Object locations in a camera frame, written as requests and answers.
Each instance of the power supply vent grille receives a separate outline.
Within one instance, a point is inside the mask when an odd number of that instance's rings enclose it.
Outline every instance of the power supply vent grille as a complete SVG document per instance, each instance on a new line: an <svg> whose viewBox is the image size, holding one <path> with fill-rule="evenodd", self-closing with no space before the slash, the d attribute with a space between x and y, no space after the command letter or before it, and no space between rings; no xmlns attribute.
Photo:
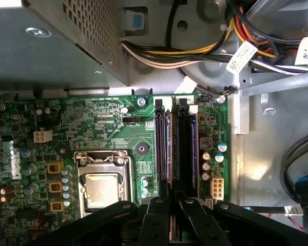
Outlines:
<svg viewBox="0 0 308 246"><path fill-rule="evenodd" d="M117 0L63 0L63 10L110 63L119 68Z"/></svg>

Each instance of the red wire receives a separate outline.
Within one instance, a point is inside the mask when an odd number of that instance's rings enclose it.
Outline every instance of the red wire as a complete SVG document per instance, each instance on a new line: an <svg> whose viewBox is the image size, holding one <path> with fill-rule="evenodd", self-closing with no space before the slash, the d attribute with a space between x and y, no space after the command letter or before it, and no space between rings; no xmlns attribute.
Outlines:
<svg viewBox="0 0 308 246"><path fill-rule="evenodd" d="M247 36L245 35L242 27L241 27L241 21L240 18L235 15L235 24L236 24L236 28L239 31L240 35L242 36L242 38L244 38L245 40L248 40Z"/></svg>

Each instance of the yellow wire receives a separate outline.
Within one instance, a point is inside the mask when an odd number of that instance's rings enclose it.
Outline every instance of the yellow wire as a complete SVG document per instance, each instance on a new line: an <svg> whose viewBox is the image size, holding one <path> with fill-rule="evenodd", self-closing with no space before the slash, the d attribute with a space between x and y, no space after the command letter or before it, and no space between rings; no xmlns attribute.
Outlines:
<svg viewBox="0 0 308 246"><path fill-rule="evenodd" d="M231 30L227 30L225 41L229 38L229 35L231 33ZM148 51L148 53L155 54L155 55L183 55L183 54L194 54L194 53L205 53L210 51L216 43L211 44L206 47L202 47L195 50L187 50L187 51Z"/></svg>
<svg viewBox="0 0 308 246"><path fill-rule="evenodd" d="M236 25L235 25L235 22L234 22L234 18L232 18L232 20L230 21L230 25L231 27L234 29L236 35L238 36L238 38L244 43L245 42L245 39L241 36L240 32L237 30L236 28ZM271 57L271 58L275 58L274 55L272 54L269 54L269 53L266 53L266 52L263 52L261 50L258 50L257 51L259 54L262 54L264 56L268 56L268 57Z"/></svg>

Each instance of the cpu socket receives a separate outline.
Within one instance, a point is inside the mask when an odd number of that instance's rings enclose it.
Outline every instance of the cpu socket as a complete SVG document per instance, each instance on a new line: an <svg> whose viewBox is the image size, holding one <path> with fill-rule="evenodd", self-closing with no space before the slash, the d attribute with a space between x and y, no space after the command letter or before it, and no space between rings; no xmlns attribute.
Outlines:
<svg viewBox="0 0 308 246"><path fill-rule="evenodd" d="M131 157L127 151L75 152L81 217L117 201L132 200Z"/></svg>

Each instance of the black wire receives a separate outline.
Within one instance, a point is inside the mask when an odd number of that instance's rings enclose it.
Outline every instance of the black wire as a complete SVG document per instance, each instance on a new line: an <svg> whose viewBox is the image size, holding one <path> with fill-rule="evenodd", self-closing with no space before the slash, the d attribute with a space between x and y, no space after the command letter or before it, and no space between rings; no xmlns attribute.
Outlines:
<svg viewBox="0 0 308 246"><path fill-rule="evenodd" d="M249 28L251 29L253 32L255 32L256 34L266 38L267 40L276 42L276 43L282 43L282 44L294 44L294 43L299 43L301 42L301 39L282 39L282 38L277 38L277 37L273 37L270 36L262 31L260 31L258 28L256 28L255 26L253 26L251 24L251 22L249 22L247 20L247 18L241 13L241 11L239 10L239 8L236 5L235 0L229 0L230 5L233 9L233 11L235 12L235 14L240 18L240 20Z"/></svg>
<svg viewBox="0 0 308 246"><path fill-rule="evenodd" d="M279 179L280 179L281 185L284 191L286 192L286 194L296 203L299 203L300 200L299 200L298 195L294 191L292 185L290 184L290 181L288 180L287 170L292 165L293 162L295 162L298 158L300 158L307 152L308 152L308 143L302 148L300 148L299 150L295 151L290 157L288 157L282 163L281 170L280 170Z"/></svg>

